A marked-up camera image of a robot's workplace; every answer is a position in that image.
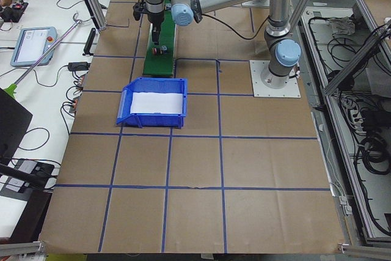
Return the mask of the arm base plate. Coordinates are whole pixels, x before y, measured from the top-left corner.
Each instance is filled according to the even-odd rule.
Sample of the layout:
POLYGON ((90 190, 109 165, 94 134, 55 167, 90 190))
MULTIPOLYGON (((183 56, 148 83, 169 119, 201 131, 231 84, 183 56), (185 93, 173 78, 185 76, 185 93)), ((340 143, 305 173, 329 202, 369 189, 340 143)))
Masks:
POLYGON ((298 79, 294 69, 286 77, 274 76, 269 71, 269 61, 250 60, 250 73, 254 97, 300 98, 298 79))

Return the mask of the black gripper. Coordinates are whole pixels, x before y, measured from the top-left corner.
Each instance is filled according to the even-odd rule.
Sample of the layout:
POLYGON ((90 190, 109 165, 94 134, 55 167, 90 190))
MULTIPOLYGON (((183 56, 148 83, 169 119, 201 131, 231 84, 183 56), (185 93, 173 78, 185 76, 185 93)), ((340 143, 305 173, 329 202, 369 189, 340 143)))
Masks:
POLYGON ((164 11, 158 13, 149 12, 148 20, 153 25, 152 27, 152 42, 154 44, 159 43, 159 36, 161 33, 161 25, 164 22, 164 11))

